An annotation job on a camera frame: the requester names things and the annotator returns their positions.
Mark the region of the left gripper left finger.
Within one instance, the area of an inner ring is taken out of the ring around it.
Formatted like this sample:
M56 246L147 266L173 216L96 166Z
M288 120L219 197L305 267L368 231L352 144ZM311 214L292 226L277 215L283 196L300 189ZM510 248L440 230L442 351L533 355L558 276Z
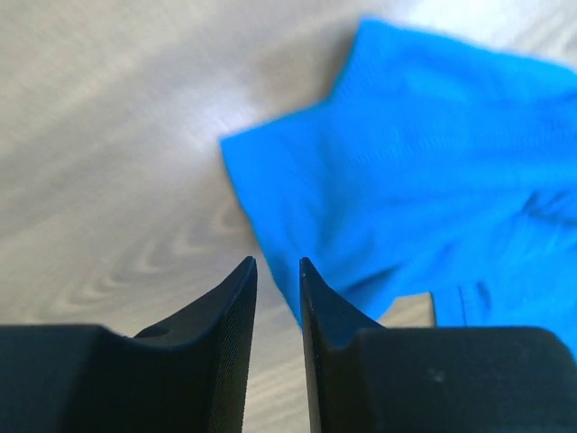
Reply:
M100 325L2 327L2 431L241 431L257 276L248 257L135 336Z

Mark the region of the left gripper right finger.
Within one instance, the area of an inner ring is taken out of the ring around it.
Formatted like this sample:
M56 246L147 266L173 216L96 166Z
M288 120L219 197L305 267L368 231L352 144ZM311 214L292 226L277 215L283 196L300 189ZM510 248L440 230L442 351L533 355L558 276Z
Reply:
M368 318L302 259L314 432L573 432L576 363L538 327L396 327Z

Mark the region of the blue t shirt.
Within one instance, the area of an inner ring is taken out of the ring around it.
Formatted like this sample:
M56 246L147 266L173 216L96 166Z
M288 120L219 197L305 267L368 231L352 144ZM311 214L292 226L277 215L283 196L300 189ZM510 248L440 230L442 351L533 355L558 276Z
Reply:
M327 99L221 148L294 315L306 257L370 318L427 293L575 348L573 69L364 20Z

